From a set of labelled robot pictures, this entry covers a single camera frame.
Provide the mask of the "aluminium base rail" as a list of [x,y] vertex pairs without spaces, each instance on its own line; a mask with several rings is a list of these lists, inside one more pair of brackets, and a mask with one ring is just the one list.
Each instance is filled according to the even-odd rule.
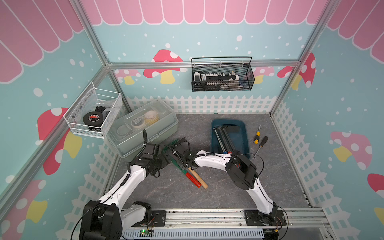
[[167,209],[164,227],[150,229],[217,228],[326,228],[330,223],[321,208],[285,208],[287,225],[282,227],[247,226],[245,209]]

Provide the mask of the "clear wall-mounted bin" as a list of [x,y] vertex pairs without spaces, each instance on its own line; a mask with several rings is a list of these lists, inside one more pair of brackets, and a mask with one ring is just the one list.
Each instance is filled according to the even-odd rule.
[[120,93],[90,83],[64,114],[74,135],[105,139],[123,106]]

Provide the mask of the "hoe with blue grip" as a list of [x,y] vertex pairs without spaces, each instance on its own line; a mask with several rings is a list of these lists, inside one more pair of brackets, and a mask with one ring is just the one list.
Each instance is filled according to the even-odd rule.
[[223,145],[223,143],[222,143],[222,141],[221,141],[221,138],[220,138],[220,135],[219,135],[219,132],[218,132],[217,128],[213,128],[213,129],[214,129],[214,132],[215,132],[215,134],[216,134],[216,136],[217,136],[217,139],[218,139],[219,145],[220,145],[220,147],[221,147],[221,149],[222,149],[222,152],[223,152],[224,154],[226,154],[227,151],[226,151],[225,146]]

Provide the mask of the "green handle hoe red grip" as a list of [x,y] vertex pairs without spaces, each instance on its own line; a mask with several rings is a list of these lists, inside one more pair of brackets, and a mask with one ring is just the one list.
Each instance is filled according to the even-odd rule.
[[177,167],[177,169],[180,170],[195,186],[200,188],[202,184],[193,175],[191,175],[191,173],[183,165],[182,160],[180,160],[181,155],[177,153],[174,154],[177,145],[185,141],[185,138],[183,138],[180,140],[175,140],[169,145],[165,145],[163,149],[163,154],[165,155],[166,159],[170,160]]

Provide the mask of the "translucent lidded plastic container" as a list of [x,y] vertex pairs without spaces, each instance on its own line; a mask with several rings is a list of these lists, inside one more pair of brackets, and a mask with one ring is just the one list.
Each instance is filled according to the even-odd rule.
[[137,154],[144,146],[143,131],[148,143],[160,144],[178,130],[175,111],[162,100],[153,100],[137,110],[117,119],[107,139],[121,158]]

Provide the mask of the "wooden handle hoe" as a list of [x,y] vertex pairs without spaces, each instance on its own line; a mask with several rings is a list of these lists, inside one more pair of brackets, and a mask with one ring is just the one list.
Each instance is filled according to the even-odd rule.
[[202,184],[201,187],[203,187],[204,189],[208,188],[207,183],[200,177],[200,175],[196,171],[194,171],[191,168],[186,168],[186,169],[191,173],[191,175],[193,175]]

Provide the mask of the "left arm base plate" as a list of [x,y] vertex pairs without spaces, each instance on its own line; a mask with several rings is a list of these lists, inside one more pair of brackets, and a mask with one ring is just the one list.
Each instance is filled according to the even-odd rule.
[[166,221],[166,211],[146,211],[144,218],[136,222],[133,227],[164,227]]

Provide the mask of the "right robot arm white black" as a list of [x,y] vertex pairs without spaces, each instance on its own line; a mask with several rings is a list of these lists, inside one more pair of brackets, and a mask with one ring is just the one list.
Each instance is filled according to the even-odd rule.
[[227,154],[211,153],[191,149],[190,143],[182,138],[169,146],[166,153],[186,168],[208,167],[225,171],[233,183],[247,191],[257,206],[257,220],[265,225],[274,225],[278,206],[264,190],[257,173],[257,167],[238,151]]

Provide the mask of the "black tape roll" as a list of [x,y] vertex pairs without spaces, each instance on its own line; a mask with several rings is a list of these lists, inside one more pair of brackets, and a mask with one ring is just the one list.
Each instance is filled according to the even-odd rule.
[[100,112],[89,112],[83,116],[83,122],[86,126],[99,128],[102,126],[103,114]]

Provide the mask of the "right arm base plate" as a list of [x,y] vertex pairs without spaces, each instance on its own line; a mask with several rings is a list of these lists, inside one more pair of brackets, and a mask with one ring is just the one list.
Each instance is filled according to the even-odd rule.
[[247,226],[282,227],[287,225],[287,218],[283,210],[273,210],[270,214],[261,213],[258,210],[245,210]]

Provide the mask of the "socket bit set holder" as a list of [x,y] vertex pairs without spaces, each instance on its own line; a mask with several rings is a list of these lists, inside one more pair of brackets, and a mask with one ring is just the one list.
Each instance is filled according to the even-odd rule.
[[232,88],[239,85],[240,77],[234,71],[225,73],[194,72],[193,86],[197,88]]

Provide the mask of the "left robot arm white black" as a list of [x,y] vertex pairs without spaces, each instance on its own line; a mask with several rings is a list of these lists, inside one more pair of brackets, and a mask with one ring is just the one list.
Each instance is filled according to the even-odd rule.
[[128,164],[124,176],[99,200],[89,201],[78,223],[80,240],[119,240],[124,231],[135,224],[152,225],[155,217],[151,205],[136,201],[124,209],[135,188],[148,176],[160,176],[160,170],[170,162],[160,151],[160,145],[146,143]]

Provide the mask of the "black orange screwdriver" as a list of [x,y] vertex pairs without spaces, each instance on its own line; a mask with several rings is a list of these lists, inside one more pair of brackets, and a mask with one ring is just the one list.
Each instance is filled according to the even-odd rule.
[[258,150],[256,151],[256,153],[254,154],[254,157],[257,156],[257,154],[259,153],[260,149],[264,147],[264,145],[267,143],[269,137],[268,136],[265,136],[263,137],[263,139],[260,141],[259,143],[259,147],[258,147]]

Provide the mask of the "small green-lit circuit board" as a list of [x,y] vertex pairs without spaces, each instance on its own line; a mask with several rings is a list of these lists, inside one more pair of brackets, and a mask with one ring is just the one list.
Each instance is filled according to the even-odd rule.
[[140,230],[140,237],[142,238],[151,238],[154,234],[153,230],[150,229],[142,229]]

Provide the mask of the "teal plastic storage box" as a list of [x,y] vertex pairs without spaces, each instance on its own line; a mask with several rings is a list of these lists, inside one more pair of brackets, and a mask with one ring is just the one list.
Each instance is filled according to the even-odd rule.
[[212,121],[211,132],[211,152],[222,153],[222,148],[215,133],[214,128],[221,126],[235,126],[227,130],[228,136],[231,138],[233,146],[245,157],[250,158],[250,147],[248,142],[248,134],[246,124],[241,120],[234,119],[214,119]]

